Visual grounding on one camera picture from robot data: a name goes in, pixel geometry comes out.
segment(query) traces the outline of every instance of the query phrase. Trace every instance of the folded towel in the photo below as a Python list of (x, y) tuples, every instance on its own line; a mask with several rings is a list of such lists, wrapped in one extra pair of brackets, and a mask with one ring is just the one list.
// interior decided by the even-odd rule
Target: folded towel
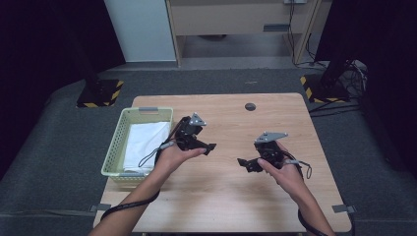
[(148, 175), (153, 170), (156, 153), (142, 167), (139, 167), (139, 162), (159, 148), (168, 138), (169, 131), (169, 122), (131, 125), (123, 163), (125, 172), (134, 171), (143, 176)]

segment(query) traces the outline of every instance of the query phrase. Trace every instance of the black cable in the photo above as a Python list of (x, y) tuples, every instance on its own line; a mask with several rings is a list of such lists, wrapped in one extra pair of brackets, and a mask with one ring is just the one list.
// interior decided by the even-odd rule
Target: black cable
[(132, 207), (139, 207), (139, 206), (144, 206), (144, 205), (148, 205), (151, 202), (155, 201), (155, 199), (159, 196), (159, 192), (157, 191), (155, 195), (153, 195), (150, 199), (146, 199), (143, 201), (138, 201), (138, 202), (134, 202), (134, 203), (130, 203), (130, 204), (123, 204), (123, 205), (119, 205), (119, 206), (114, 206), (110, 209), (108, 209), (102, 216), (100, 220), (103, 220), (103, 218), (107, 217), (107, 215), (122, 210), (122, 209), (127, 209), (127, 208), (132, 208)]
[(142, 158), (141, 161), (139, 161), (138, 167), (144, 166), (144, 164), (147, 163), (147, 161), (150, 160), (153, 157), (153, 155), (157, 153), (158, 150), (159, 147), (155, 148), (150, 154)]
[(309, 38), (307, 39), (307, 43), (306, 43), (306, 51), (309, 53), (310, 57), (313, 59), (313, 62), (311, 62), (311, 63), (319, 64), (323, 68), (327, 69), (328, 67), (324, 63), (319, 62), (319, 61), (316, 61), (316, 54), (310, 51), (310, 37), (311, 36), (312, 36), (312, 34), (310, 33), (309, 34)]
[(300, 223), (311, 233), (317, 236), (327, 236), (327, 234), (323, 233), (322, 231), (318, 230), (317, 228), (307, 223), (307, 221), (303, 218), (303, 215), (301, 214), (300, 209), (298, 209), (298, 219), (300, 220)]
[(343, 75), (343, 77), (349, 81), (349, 84), (346, 86), (346, 90), (348, 90), (349, 94), (353, 94), (349, 90), (350, 88), (353, 88), (355, 91), (354, 95), (362, 96), (366, 89), (365, 86), (368, 72), (360, 69), (356, 65), (356, 60), (346, 61), (345, 72), (347, 71), (351, 71), (352, 74), (350, 75), (350, 78), (346, 78)]
[(334, 103), (334, 102), (337, 102), (337, 101), (340, 101), (340, 99), (333, 100), (333, 101), (328, 102), (328, 103), (326, 103), (326, 104), (324, 104), (324, 105), (321, 105), (321, 106), (316, 107), (316, 108), (314, 108), (314, 109), (312, 109), (312, 110), (309, 110), (309, 113), (316, 112), (316, 111), (318, 111), (318, 110), (322, 109), (323, 107), (328, 106), (328, 105), (330, 105), (330, 104), (332, 104), (332, 103)]
[(330, 113), (330, 114), (312, 115), (310, 117), (314, 118), (314, 117), (324, 117), (324, 116), (338, 115), (338, 114), (342, 114), (342, 113), (346, 113), (346, 112), (350, 112), (350, 111), (358, 111), (358, 110), (360, 110), (360, 109), (358, 108), (358, 109), (342, 110), (342, 111), (337, 111), (337, 112)]
[[(316, 63), (315, 61), (295, 63), (295, 58), (294, 58), (295, 39), (294, 39), (294, 33), (292, 32), (292, 26), (291, 26), (292, 25), (292, 18), (294, 16), (294, 10), (295, 10), (295, 3), (294, 3), (294, 1), (291, 1), (291, 3), (290, 3), (290, 12), (289, 12), (289, 24), (288, 24), (288, 30), (287, 30), (288, 42), (290, 44), (291, 51), (292, 51), (291, 62), (295, 67), (300, 68), (300, 69), (311, 69), (311, 70), (324, 71), (324, 69), (320, 69), (320, 68), (311, 68), (311, 67), (301, 67), (300, 66), (300, 65), (303, 65), (303, 64)], [(311, 36), (311, 34), (309, 35), (309, 38), (308, 38), (308, 41), (307, 41), (307, 44), (306, 44), (306, 48), (309, 48), (308, 43), (309, 43), (309, 40), (310, 40), (310, 36)], [(318, 63), (318, 64), (323, 66), (325, 69), (327, 68), (326, 65), (324, 65), (323, 63)]]
[(81, 210), (71, 210), (71, 209), (33, 209), (33, 210), (20, 210), (20, 211), (6, 211), (0, 212), (2, 217), (25, 217), (25, 216), (87, 216), (95, 217), (95, 212), (93, 211), (81, 211)]
[(359, 105), (344, 105), (344, 106), (334, 106), (334, 107), (326, 107), (326, 108), (321, 108), (320, 110), (314, 110), (311, 111), (310, 113), (314, 113), (314, 112), (318, 112), (318, 111), (323, 111), (323, 110), (333, 110), (333, 109), (341, 109), (341, 108), (347, 108), (347, 107), (358, 107)]
[[(292, 155), (290, 152), (285, 151), (285, 150), (281, 150), (281, 152), (282, 152), (282, 154), (286, 155), (288, 158), (290, 158), (292, 160), (297, 160), (294, 157), (294, 155)], [(304, 161), (301, 161), (301, 160), (297, 160), (297, 161), (300, 162), (300, 163), (302, 163), (303, 165), (306, 165), (308, 167), (307, 173), (306, 173), (307, 174), (306, 177), (307, 177), (307, 179), (310, 179), (312, 177), (312, 172), (313, 172), (312, 166), (310, 164), (304, 162)], [(300, 173), (301, 177), (304, 177), (303, 176), (303, 172), (301, 171), (301, 166), (299, 164), (297, 164), (296, 166), (298, 168), (298, 172)]]

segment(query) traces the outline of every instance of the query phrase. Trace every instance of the person's left hand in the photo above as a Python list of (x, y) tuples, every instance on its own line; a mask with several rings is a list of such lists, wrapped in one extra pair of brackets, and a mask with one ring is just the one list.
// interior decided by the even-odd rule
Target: person's left hand
[(184, 161), (206, 152), (205, 148), (182, 150), (176, 144), (164, 149), (156, 163), (155, 168), (162, 167), (168, 174), (174, 172)]

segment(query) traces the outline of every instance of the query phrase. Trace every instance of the white wall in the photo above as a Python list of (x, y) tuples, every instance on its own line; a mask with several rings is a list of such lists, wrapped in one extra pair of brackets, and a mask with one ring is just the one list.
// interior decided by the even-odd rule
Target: white wall
[(176, 61), (165, 0), (104, 0), (127, 62)]

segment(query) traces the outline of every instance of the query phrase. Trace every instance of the black device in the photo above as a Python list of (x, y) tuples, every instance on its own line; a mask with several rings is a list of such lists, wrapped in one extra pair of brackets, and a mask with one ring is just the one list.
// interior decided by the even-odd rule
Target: black device
[(197, 135), (205, 125), (206, 122), (197, 113), (183, 117), (174, 129), (177, 146), (182, 150), (205, 148), (207, 150), (205, 155), (208, 155), (215, 148), (216, 144), (207, 145), (197, 140)]
[[(282, 167), (282, 161), (284, 155), (281, 152), (278, 144), (275, 141), (268, 142), (268, 143), (254, 143), (255, 149), (260, 154), (260, 158), (266, 160), (275, 168), (280, 169)], [(262, 172), (263, 168), (258, 164), (258, 159), (237, 159), (241, 166), (246, 167), (248, 172)]]
[[(309, 167), (307, 171), (307, 178), (310, 178), (311, 166), (308, 163), (296, 160), (292, 154), (279, 148), (279, 145), (276, 143), (276, 140), (287, 136), (288, 134), (286, 133), (264, 132), (255, 140), (254, 143), (255, 149), (260, 154), (260, 157), (251, 160), (237, 158), (239, 165), (245, 167), (248, 173), (250, 173), (263, 171), (263, 168), (258, 164), (259, 158), (266, 160), (277, 169), (282, 168), (282, 165), (285, 163), (295, 164), (301, 177), (303, 177), (303, 172), (301, 171), (301, 166), (299, 165), (299, 163), (302, 163)], [(287, 156), (290, 161), (285, 162), (285, 156)]]
[(160, 153), (165, 148), (174, 145), (174, 143), (176, 143), (182, 150), (205, 148), (206, 152), (204, 155), (208, 155), (212, 150), (214, 150), (216, 144), (206, 144), (197, 140), (197, 135), (203, 129), (202, 126), (205, 126), (206, 124), (207, 123), (204, 122), (196, 112), (194, 112), (191, 116), (183, 117), (169, 134), (168, 139), (166, 139), (166, 141), (155, 150), (157, 151), (155, 164), (159, 159)]

